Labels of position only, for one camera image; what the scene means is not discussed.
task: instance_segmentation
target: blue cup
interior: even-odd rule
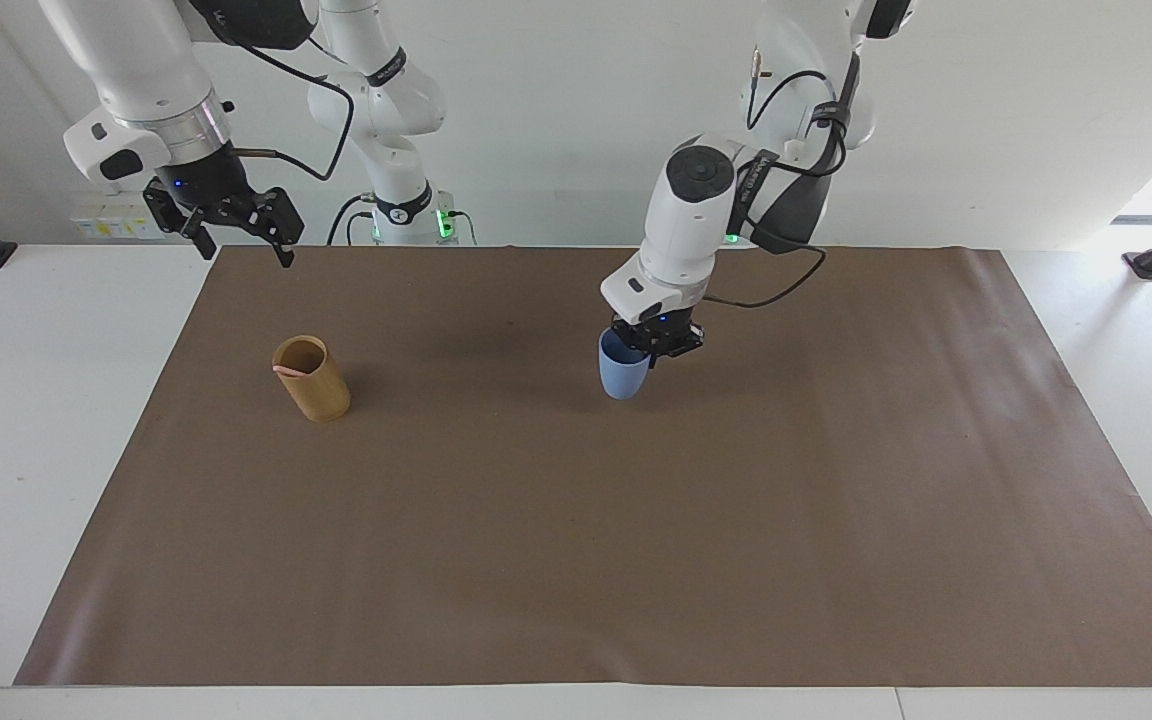
[[[634,350],[617,338],[612,328],[598,338],[598,374],[602,376],[602,388],[616,400],[634,397],[649,378],[652,357]]]

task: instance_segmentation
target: bamboo cup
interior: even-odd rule
[[[349,388],[319,338],[306,334],[287,338],[274,351],[274,369],[291,400],[310,420],[329,423],[349,410]]]

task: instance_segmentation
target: power outlet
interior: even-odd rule
[[[109,197],[105,202],[82,202],[70,222],[88,240],[164,241],[164,234],[150,210],[134,195]]]

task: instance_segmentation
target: white table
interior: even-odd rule
[[[1152,285],[1114,255],[1007,259],[1152,511]],[[1152,689],[5,689],[206,273],[190,247],[22,247],[0,272],[0,717],[1152,717]]]

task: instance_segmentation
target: cable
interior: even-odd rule
[[[335,217],[335,219],[332,220],[332,229],[329,229],[328,232],[328,247],[332,247],[332,241],[335,237],[335,232],[338,230],[338,227],[340,227],[340,220],[344,218],[347,211],[349,209],[353,209],[353,205],[355,205],[356,202],[370,202],[370,199],[371,199],[371,192],[364,192],[362,195],[355,195],[354,197],[351,197],[351,199],[344,200],[344,205],[340,206],[340,210],[338,211],[338,217]]]
[[[326,90],[329,90],[332,92],[335,92],[335,94],[343,97],[344,101],[349,104],[349,111],[347,111],[346,113],[344,127],[340,128],[340,141],[338,142],[338,149],[335,149],[335,152],[332,156],[332,164],[328,165],[328,169],[326,169],[325,173],[317,172],[314,168],[308,167],[308,165],[305,165],[303,161],[293,158],[293,156],[283,154],[283,152],[279,152],[278,150],[273,150],[270,147],[237,147],[236,150],[234,150],[234,152],[236,152],[238,158],[270,158],[275,160],[283,160],[285,162],[290,162],[291,165],[296,165],[297,168],[305,170],[305,173],[310,174],[310,176],[319,179],[320,181],[324,182],[328,181],[328,179],[332,179],[332,173],[335,172],[335,168],[338,167],[338,164],[340,161],[340,154],[344,152],[344,143],[349,141],[349,127],[353,126],[353,97],[348,94],[348,92],[346,92],[342,88],[332,85],[332,83],[325,79],[317,78],[314,76],[311,76],[311,74],[306,74],[296,68],[293,68],[291,65],[283,63],[283,61],[270,58],[270,55],[262,53],[259,50],[256,50],[251,45],[243,45],[241,44],[241,41],[237,45],[242,47],[242,50],[248,51],[248,53],[256,55],[256,58],[266,61],[266,63],[273,65],[275,68],[283,70],[283,73],[291,74],[291,76],[302,78],[308,83],[312,83],[312,85],[317,85],[319,88],[326,88]]]
[[[340,59],[340,55],[333,53],[333,51],[326,50],[326,47],[324,47],[323,44],[320,44],[318,40],[314,40],[314,37],[312,35],[308,37],[308,40],[310,41],[310,45],[316,46],[319,50],[319,53],[323,53],[324,55],[332,58],[333,60],[338,61],[338,63],[349,65],[344,60]]]
[[[844,165],[847,164],[846,141],[847,141],[847,130],[835,120],[835,122],[832,122],[829,124],[829,142],[826,143],[826,147],[824,147],[824,151],[820,154],[820,159],[817,160],[813,167],[799,168],[796,167],[796,165],[787,165],[785,162],[773,162],[772,167],[781,170],[788,170],[790,173],[797,173],[804,177],[826,179],[828,176],[832,176],[832,174],[838,173],[838,170],[841,170],[842,167],[844,167]],[[831,168],[818,170],[817,168],[824,164],[824,160],[826,160],[826,156],[831,152],[831,150],[833,151],[833,154],[838,157],[838,160],[835,161],[835,164],[832,165]]]
[[[812,275],[814,273],[817,273],[817,271],[820,268],[820,265],[824,265],[824,262],[826,262],[826,258],[828,258],[828,252],[826,250],[824,250],[823,247],[809,245],[805,242],[796,242],[796,241],[788,240],[786,237],[778,236],[778,234],[775,234],[773,232],[768,232],[768,229],[764,229],[761,227],[761,225],[756,223],[755,220],[750,220],[749,215],[746,215],[745,219],[749,220],[749,223],[751,223],[751,225],[755,226],[755,232],[767,233],[770,236],[772,236],[772,237],[774,237],[776,240],[780,240],[781,242],[790,243],[790,245],[794,247],[794,250],[791,250],[790,252],[794,252],[794,251],[797,251],[797,250],[806,250],[806,251],[817,253],[817,262],[814,262],[814,264],[812,265],[812,268],[810,268],[808,272],[803,273],[803,276],[801,276],[799,279],[796,279],[796,281],[794,281],[794,285],[791,285],[790,287],[785,288],[785,290],[776,293],[776,295],[773,295],[772,297],[768,297],[767,300],[763,300],[763,301],[759,301],[759,302],[738,302],[738,301],[735,301],[735,300],[722,300],[722,297],[718,297],[718,296],[713,296],[713,295],[707,295],[707,296],[703,297],[703,300],[705,300],[707,302],[713,302],[713,304],[717,304],[717,305],[741,306],[741,309],[745,309],[745,310],[756,310],[756,309],[759,309],[759,306],[772,305],[773,302],[780,302],[781,300],[785,300],[785,297],[787,297],[788,295],[790,295],[790,293],[796,291],[801,287],[803,287],[804,283],[808,282],[809,279],[812,279]]]
[[[755,96],[758,94],[758,76],[755,76],[750,81],[749,109],[745,111],[745,129],[755,129],[758,127],[759,120],[763,120],[763,113],[765,113],[768,106],[771,106],[772,100],[775,100],[776,96],[780,94],[782,90],[788,88],[791,82],[805,77],[818,78],[820,82],[826,83],[826,88],[829,85],[829,78],[824,77],[824,73],[819,70],[797,71],[790,77],[782,79],[780,85],[776,85],[776,90],[773,90],[771,94],[767,96],[767,100],[763,101],[761,108],[758,109],[758,115],[755,115]]]
[[[464,218],[470,223],[470,238],[473,241],[473,247],[479,245],[479,233],[473,230],[473,218],[470,217],[464,210],[453,210],[447,214],[448,218]]]
[[[362,213],[349,215],[349,219],[344,223],[344,242],[348,247],[353,247],[353,222],[355,222],[358,218],[366,218],[369,220],[374,219],[370,210],[364,210]]]

